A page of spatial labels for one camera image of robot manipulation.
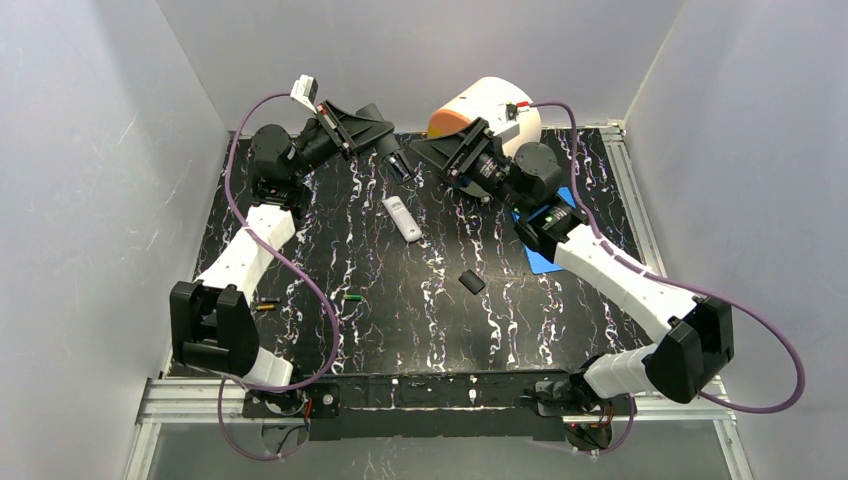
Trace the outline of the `white remote control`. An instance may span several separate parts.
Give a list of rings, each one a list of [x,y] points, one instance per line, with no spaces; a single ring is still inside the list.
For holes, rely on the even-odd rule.
[[[422,231],[420,227],[399,196],[391,196],[383,199],[382,204],[407,243],[413,243],[421,239]]]

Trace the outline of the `black remote battery cover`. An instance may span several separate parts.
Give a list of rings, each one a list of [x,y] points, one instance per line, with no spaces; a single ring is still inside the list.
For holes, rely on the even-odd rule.
[[[472,270],[464,271],[458,281],[472,294],[479,294],[485,287],[486,282]]]

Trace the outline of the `black remote control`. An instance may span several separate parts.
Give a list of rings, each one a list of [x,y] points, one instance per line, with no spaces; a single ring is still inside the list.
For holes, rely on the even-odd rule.
[[[376,143],[376,151],[380,162],[388,167],[397,183],[404,184],[414,177],[405,151],[394,134],[381,137]]]

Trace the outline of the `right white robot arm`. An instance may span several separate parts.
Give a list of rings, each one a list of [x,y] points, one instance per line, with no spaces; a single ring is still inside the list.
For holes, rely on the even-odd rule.
[[[566,171],[548,146],[521,145],[508,156],[487,121],[450,135],[416,140],[410,149],[447,183],[470,183],[508,206],[522,243],[589,283],[629,315],[651,344],[596,355],[565,380],[541,385],[542,405],[589,410],[603,400],[654,391],[689,403],[734,356],[730,306],[658,282],[626,252],[596,234],[585,213],[558,194]]]

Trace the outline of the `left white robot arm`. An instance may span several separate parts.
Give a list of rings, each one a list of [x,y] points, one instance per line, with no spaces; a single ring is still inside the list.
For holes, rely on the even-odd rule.
[[[240,229],[210,267],[170,292],[176,363],[251,388],[296,388],[293,364],[260,344],[253,295],[302,224],[311,199],[306,176],[336,156],[351,161],[369,149],[395,164],[404,161],[393,124],[373,103],[350,113],[324,101],[296,137],[276,124],[255,132],[248,150],[253,164],[248,212],[242,214],[232,192],[225,192]]]

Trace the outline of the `round white drawer cabinet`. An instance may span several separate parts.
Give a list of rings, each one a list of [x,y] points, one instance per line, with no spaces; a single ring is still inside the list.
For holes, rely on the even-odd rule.
[[[483,77],[433,112],[426,137],[435,138],[456,133],[477,118],[485,119],[489,129],[503,142],[505,155],[513,156],[528,142],[539,142],[542,122],[539,111],[530,108],[520,124],[502,122],[503,104],[529,100],[530,96],[516,85],[498,77]]]

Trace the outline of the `blue rectangular pad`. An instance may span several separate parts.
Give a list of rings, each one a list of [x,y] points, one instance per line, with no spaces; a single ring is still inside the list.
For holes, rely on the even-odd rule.
[[[577,209],[568,187],[561,187],[548,204],[542,205],[527,218],[516,218],[515,230],[524,244],[533,274],[562,270],[554,256],[559,243],[568,240],[568,234],[586,223],[586,216]]]

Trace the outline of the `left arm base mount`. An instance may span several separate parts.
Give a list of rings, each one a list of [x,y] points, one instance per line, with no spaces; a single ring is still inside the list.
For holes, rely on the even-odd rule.
[[[309,440],[314,421],[339,415],[340,400],[340,386],[333,382],[319,381],[283,393],[249,390],[242,417],[259,421],[269,453],[284,458]]]

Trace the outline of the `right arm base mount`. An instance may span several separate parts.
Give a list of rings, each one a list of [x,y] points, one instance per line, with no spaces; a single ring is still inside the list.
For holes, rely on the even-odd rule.
[[[568,379],[536,382],[523,390],[519,402],[542,418],[589,417],[566,422],[565,440],[575,453],[593,457],[619,448],[638,412],[635,399],[629,395],[602,399],[587,384],[573,385]]]

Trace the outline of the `aluminium frame rail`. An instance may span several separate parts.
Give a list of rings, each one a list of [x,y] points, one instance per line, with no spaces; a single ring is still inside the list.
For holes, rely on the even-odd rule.
[[[230,435],[247,447],[257,425],[240,420],[245,393],[232,385],[218,399],[220,382],[166,378],[147,382],[134,419],[124,479],[224,478],[248,460],[225,439],[218,417],[232,422]]]

